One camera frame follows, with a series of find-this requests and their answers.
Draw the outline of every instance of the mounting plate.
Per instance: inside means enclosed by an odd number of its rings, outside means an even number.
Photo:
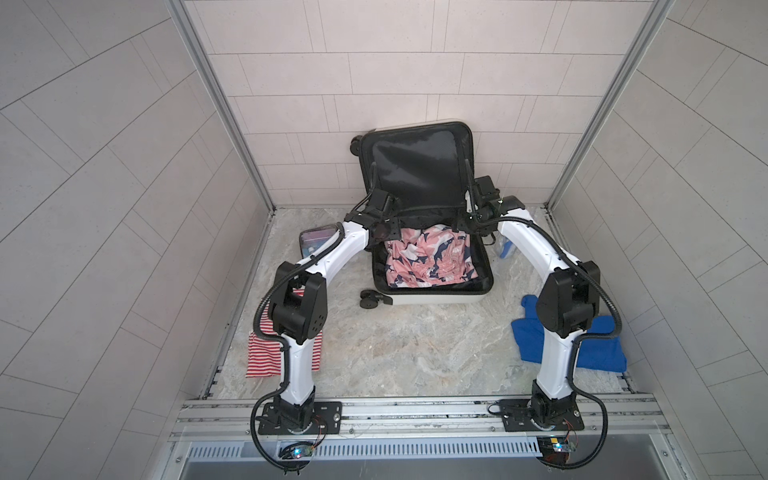
[[[326,435],[336,435],[341,431],[341,402],[315,402],[313,414],[325,420],[325,425],[320,426]],[[263,416],[266,418],[259,422],[259,435],[292,435],[293,432],[277,421],[274,402],[264,406]],[[303,435],[317,435],[318,424],[310,423],[310,427]]]
[[[498,404],[502,410],[510,412],[510,415],[502,416],[505,432],[566,432],[568,425],[565,420],[568,420],[575,430],[584,430],[581,413],[576,415],[577,411],[574,410],[568,410],[565,415],[558,417],[558,423],[552,430],[541,430],[531,421],[527,399],[502,399]]]

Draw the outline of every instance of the wall tile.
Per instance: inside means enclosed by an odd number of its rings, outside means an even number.
[[[608,90],[621,55],[574,55],[558,95],[597,95]]]
[[[354,205],[366,195],[362,188],[289,190],[293,205]]]
[[[622,183],[624,183],[624,186],[629,190],[632,190],[632,187],[637,184],[640,177],[645,175],[645,172],[648,171],[648,168],[656,161],[656,159],[661,159],[661,157],[659,157],[659,154],[657,154],[653,148],[648,148],[640,161],[637,162],[637,165],[635,165],[632,171],[627,175],[627,178],[623,180]]]
[[[118,226],[6,372],[79,392],[159,259],[135,233]]]
[[[472,131],[514,131],[523,99],[513,95],[440,95],[438,119],[458,118]]]
[[[152,75],[154,83],[157,84],[163,94],[168,92],[171,88],[168,77],[165,76],[163,69],[160,68],[160,64],[157,63],[157,59],[152,54],[152,50],[149,49],[149,45],[147,45],[147,41],[144,40],[144,37],[136,35],[131,38],[129,42],[136,48],[136,52],[141,57],[141,61],[144,63],[144,66],[147,67],[147,70],[149,70],[150,75]]]
[[[63,419],[77,394],[27,382],[12,376],[0,376],[0,408],[38,413]]]
[[[632,195],[694,276],[725,260],[745,243],[662,159],[632,188]]]
[[[232,150],[197,201],[217,227],[221,228],[247,178],[243,162]]]
[[[171,19],[141,34],[171,85],[184,80],[195,70],[194,63]]]
[[[122,430],[115,441],[98,478],[103,480],[134,480],[141,477],[157,436]]]
[[[90,58],[47,0],[25,0],[25,3],[72,63],[79,65]]]
[[[0,370],[5,370],[30,336],[32,332],[0,320]]]
[[[717,308],[723,312],[764,369],[768,368],[768,352],[761,343],[768,333],[765,322],[766,281],[768,266],[758,263],[710,292]]]
[[[0,115],[0,238],[52,194],[69,174]]]
[[[589,185],[594,178],[594,175],[604,163],[603,157],[600,156],[598,151],[596,151],[594,147],[590,147],[576,170],[576,180],[578,180],[582,186]]]
[[[299,134],[304,161],[308,164],[358,164],[349,152],[349,143],[357,133]]]
[[[699,375],[705,385],[712,386],[762,371],[760,364],[751,353],[742,352],[701,367]]]
[[[435,12],[432,15],[432,51],[445,51],[449,4],[449,0],[435,0]]]
[[[563,203],[568,207],[574,223],[582,233],[598,216],[598,209],[594,207],[592,200],[587,196],[587,192],[578,182],[571,181],[568,188],[565,189]]]
[[[645,75],[635,73],[616,112],[670,165],[677,165],[709,123]]]
[[[666,21],[639,69],[664,90],[685,100],[722,51],[723,46],[716,41]]]
[[[476,162],[543,164],[554,147],[557,134],[494,133],[482,134]]]
[[[249,134],[245,139],[257,165],[295,163],[285,134]]]
[[[555,53],[623,55],[650,3],[571,2]]]
[[[643,209],[606,164],[585,190],[622,250],[650,225]]]
[[[707,453],[700,456],[704,468],[710,475],[759,475],[755,464],[746,450],[735,452]]]
[[[523,100],[523,105],[520,107],[520,114],[518,115],[518,121],[515,123],[515,131],[525,131],[528,126],[528,121],[531,120],[531,113],[533,113],[533,107],[536,106],[536,100],[538,97],[526,95]]]
[[[429,51],[434,2],[319,0],[328,51]]]
[[[459,93],[555,95],[570,62],[569,55],[468,53]]]
[[[623,118],[612,111],[593,147],[619,180],[624,181],[648,151],[649,145]]]
[[[694,366],[704,366],[746,349],[663,237],[640,252],[632,266]]]
[[[200,268],[200,275],[216,290],[221,291],[227,273],[230,271],[240,241],[243,239],[247,224],[237,212],[230,210],[227,219],[219,230],[208,257]]]
[[[160,95],[136,49],[125,42],[40,87],[24,103],[88,159]]]
[[[239,55],[208,55],[224,94],[229,96],[253,95],[245,76]]]
[[[768,63],[768,33],[763,21],[766,15],[768,5],[760,0],[712,0],[703,7],[691,28]]]
[[[170,331],[214,238],[190,215],[141,291],[132,310]]]
[[[554,2],[450,2],[445,51],[538,53]]]
[[[621,251],[607,225],[598,228],[587,241],[587,246],[594,256],[595,263],[600,266],[601,275],[611,285],[614,298],[627,321],[633,320],[654,305],[654,300],[645,290],[645,285]]]
[[[164,416],[132,409],[125,420],[123,430],[144,433],[146,435],[160,435],[166,420]]]
[[[213,288],[210,283],[208,283],[208,281],[205,280],[202,276],[197,275],[193,285],[200,291],[200,293],[205,295],[208,300],[211,302],[216,302],[216,298],[219,296],[219,291]]]
[[[254,95],[351,94],[346,53],[240,55]]]
[[[132,121],[109,142],[109,148],[149,187],[204,122],[203,112],[184,82]]]
[[[128,215],[123,219],[123,224],[130,228],[135,234],[137,234],[143,241],[152,247],[152,250],[156,251],[160,255],[168,248],[168,242],[163,240],[163,237],[150,226],[149,223],[144,221],[134,210],[128,212]]]
[[[558,203],[552,212],[552,216],[565,236],[566,245],[564,247],[567,247],[569,252],[584,262],[592,260],[592,253],[587,248],[587,243],[581,236],[578,227],[576,227],[571,212],[565,206],[565,202]]]
[[[156,357],[157,347],[119,330],[30,478],[95,478]]]
[[[638,318],[632,320],[630,322],[630,327],[632,328],[632,331],[637,335],[646,328],[656,325],[663,319],[664,316],[661,315],[659,307],[654,306],[650,310],[642,313]]]
[[[213,308],[214,304],[193,287],[168,333],[168,339],[136,399],[134,408],[161,416],[170,413]]]
[[[33,330],[144,188],[102,150],[0,243],[0,316]]]
[[[720,81],[725,72],[739,57],[739,52],[731,50],[725,47],[723,53],[717,57],[717,60],[712,64],[704,77],[699,81],[693,91],[685,99],[685,104],[696,110],[699,108],[701,101],[712,91],[715,84]]]
[[[580,134],[598,103],[599,97],[539,97],[525,130]]]
[[[168,336],[168,332],[133,312],[128,312],[121,328],[133,333],[140,339],[147,340],[157,348],[163,347],[163,343]]]
[[[59,167],[72,175],[83,166],[83,161],[74,154],[61,138],[57,137],[46,124],[44,124],[23,101],[16,101],[3,108],[0,114],[4,115],[24,135],[43,150]]]
[[[753,266],[762,262],[757,253],[749,245],[726,258],[712,270],[707,271],[698,278],[699,284],[707,291],[711,292],[728,280],[734,278],[742,272],[746,272]]]
[[[251,134],[328,131],[325,107],[319,95],[237,97],[237,104]]]
[[[0,409],[0,462],[7,478],[27,478],[53,438],[60,419]]]
[[[151,0],[51,0],[78,43],[93,57],[169,17]]]
[[[661,321],[637,335],[646,359],[673,405],[697,453],[722,452],[741,449],[725,416],[714,402],[707,387],[699,378],[675,335]]]
[[[1,106],[74,66],[23,0],[3,4],[0,32]]]
[[[325,164],[267,165],[266,175],[274,188],[339,188],[336,169]]]
[[[208,151],[214,157],[217,167],[219,167],[227,155],[233,149],[232,140],[224,128],[221,117],[218,113],[209,118],[202,127],[200,127],[200,136],[208,147]]]
[[[328,131],[339,131],[339,114],[336,113],[336,99],[333,95],[323,95],[323,106],[326,109]]]
[[[768,65],[743,55],[701,102],[697,111],[763,162],[768,162]]]
[[[232,320],[232,311],[237,306],[239,295],[240,292],[232,283],[224,282],[214,311],[210,314],[207,324],[204,323],[205,330],[194,350],[194,356],[189,364],[189,369],[186,370],[184,381],[181,383],[181,390],[184,392],[196,396],[203,393],[208,376],[213,372],[212,367],[219,351],[221,338]]]
[[[243,239],[240,241],[240,246],[237,248],[237,253],[235,253],[235,258],[232,261],[230,272],[227,274],[227,279],[229,279],[238,290],[242,290],[245,287],[245,282],[252,265],[253,255],[256,253],[256,248],[259,246],[259,240],[261,239],[264,225],[266,225],[269,216],[269,211],[266,208],[266,205],[260,202],[256,208],[256,212],[250,219],[248,228],[243,235]]]
[[[200,152],[188,141],[157,176],[134,210],[170,242],[211,177]]]
[[[656,237],[659,235],[661,235],[661,233],[659,233],[656,226],[653,224],[649,225],[648,228],[643,230],[643,233],[641,233],[639,237],[629,244],[629,247],[624,249],[624,254],[629,260],[632,260],[638,253],[643,251],[645,247],[650,245],[650,242],[656,240]]]
[[[414,124],[423,122],[426,116],[426,95],[337,95],[335,99],[341,131]]]
[[[541,44],[541,53],[552,53],[554,51],[554,46],[558,42],[560,32],[565,23],[565,17],[568,15],[570,8],[570,2],[555,2],[552,16],[549,18],[547,33],[544,37],[544,42]]]
[[[552,188],[558,182],[562,165],[512,164],[505,187]]]
[[[302,0],[192,3],[214,53],[312,51]]]
[[[464,63],[460,53],[352,53],[353,89],[337,93],[457,94]]]
[[[323,19],[320,17],[318,0],[304,0],[304,12],[306,13],[306,23],[310,27],[312,51],[325,51],[326,36],[323,32]]]
[[[203,79],[200,76],[200,72],[195,72],[187,77],[187,83],[192,89],[192,93],[194,93],[194,97],[197,99],[200,108],[203,109],[205,116],[209,117],[213,115],[216,112],[216,107],[214,106],[214,101],[210,98],[210,93],[208,93],[205,85],[203,85]]]
[[[768,376],[764,372],[755,373],[712,386],[710,391],[760,474],[765,476],[768,473],[768,457],[765,445],[760,443],[760,432],[768,426],[768,421],[761,412],[760,400],[768,396]]]
[[[196,202],[194,207],[192,207],[192,214],[203,224],[205,230],[208,230],[208,233],[213,238],[216,238],[216,235],[219,234],[219,227],[210,219],[208,212],[199,203]]]

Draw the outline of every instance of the black cable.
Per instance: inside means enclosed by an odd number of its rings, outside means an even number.
[[[288,340],[284,339],[282,336],[269,335],[262,331],[261,316],[263,315],[264,310],[270,304],[272,300],[272,295],[274,295],[275,292],[280,287],[288,283],[292,278],[294,278],[299,273],[302,273],[304,270],[307,270],[313,265],[317,265],[317,263],[325,255],[328,255],[328,253],[331,253],[334,249],[336,249],[336,247],[338,247],[342,243],[342,240],[344,240],[344,226],[340,222],[336,223],[336,231],[339,232],[339,237],[331,244],[330,247],[324,250],[321,250],[317,255],[310,255],[310,259],[311,259],[310,261],[302,265],[296,266],[293,270],[288,272],[288,274],[286,274],[283,278],[275,281],[272,287],[269,290],[267,290],[264,297],[262,297],[261,302],[259,302],[259,306],[256,308],[256,314],[253,316],[253,333],[262,340],[279,342],[280,345],[282,346],[280,351],[283,352],[283,381],[280,383],[280,387],[277,390],[269,392],[266,395],[262,396],[260,399],[258,399],[256,401],[256,404],[253,406],[253,409],[250,411],[250,437],[253,440],[253,444],[256,446],[256,450],[259,451],[261,456],[263,456],[264,459],[267,460],[267,462],[269,462],[272,466],[280,468],[284,472],[298,472],[302,468],[306,467],[306,463],[303,463],[302,465],[296,465],[295,462],[284,463],[272,458],[266,452],[266,450],[264,450],[264,447],[261,445],[261,442],[259,442],[259,437],[257,435],[257,429],[256,429],[256,420],[257,420],[257,411],[261,406],[261,404],[267,401],[268,399],[277,397],[279,394],[285,392],[285,390],[288,388],[288,383],[290,378],[290,346],[288,345]]]
[[[475,203],[472,201],[473,195],[470,194],[470,201],[472,202],[472,213],[475,213]],[[557,463],[548,462],[546,459],[540,458],[539,461],[543,463],[544,465],[548,467],[553,468],[559,468],[561,470],[573,470],[575,468],[583,467],[584,465],[588,464],[592,460],[594,460],[595,457],[598,456],[600,453],[600,450],[603,449],[603,445],[605,444],[605,440],[608,435],[608,410],[605,408],[605,404],[600,400],[597,396],[592,395],[589,392],[585,392],[584,390],[578,388],[574,384],[574,370],[576,368],[576,357],[578,355],[578,349],[582,342],[589,339],[614,339],[619,336],[619,333],[621,333],[621,315],[618,312],[618,309],[614,305],[613,300],[608,296],[608,294],[603,290],[603,287],[600,286],[598,282],[596,282],[591,276],[589,276],[585,271],[582,270],[581,267],[579,267],[573,260],[571,260],[568,255],[563,251],[562,248],[560,248],[560,245],[555,241],[554,238],[552,238],[546,230],[541,228],[539,225],[537,225],[533,220],[527,220],[525,218],[520,217],[500,217],[495,218],[493,220],[487,221],[487,222],[478,222],[478,225],[481,227],[488,227],[491,226],[494,223],[498,222],[516,222],[516,223],[523,223],[525,226],[532,228],[536,230],[539,234],[541,234],[542,237],[544,237],[547,242],[552,245],[552,248],[554,251],[558,254],[561,260],[565,262],[566,265],[568,265],[572,270],[579,275],[581,278],[587,281],[587,283],[590,284],[590,286],[594,287],[598,294],[600,294],[600,298],[603,299],[605,302],[605,306],[610,310],[611,315],[614,317],[614,329],[610,333],[582,333],[580,336],[577,336],[573,341],[573,347],[571,348],[571,356],[568,359],[568,374],[566,375],[566,380],[568,381],[568,385],[571,387],[571,389],[576,392],[578,395],[581,395],[583,397],[586,397],[590,399],[591,401],[597,403],[600,406],[601,413],[603,415],[603,428],[600,432],[600,439],[598,440],[598,444],[594,447],[594,450],[584,457],[582,460],[579,460],[578,462],[574,463],[568,463],[565,465],[559,465]]]

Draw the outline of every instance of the open suitcase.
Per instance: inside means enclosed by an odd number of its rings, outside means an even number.
[[[420,124],[370,131],[355,137],[350,150],[359,158],[366,191],[375,187],[391,195],[383,236],[369,244],[378,292],[363,290],[360,305],[474,303],[493,287],[493,272],[479,235],[470,236],[477,278],[453,285],[392,288],[386,282],[386,240],[399,240],[400,228],[424,229],[438,223],[462,230],[465,192],[474,176],[472,131],[461,121]]]

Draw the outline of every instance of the pink floral clothing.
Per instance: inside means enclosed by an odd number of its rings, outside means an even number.
[[[424,230],[403,228],[401,234],[402,240],[385,242],[390,287],[452,285],[477,278],[468,234],[441,224]]]

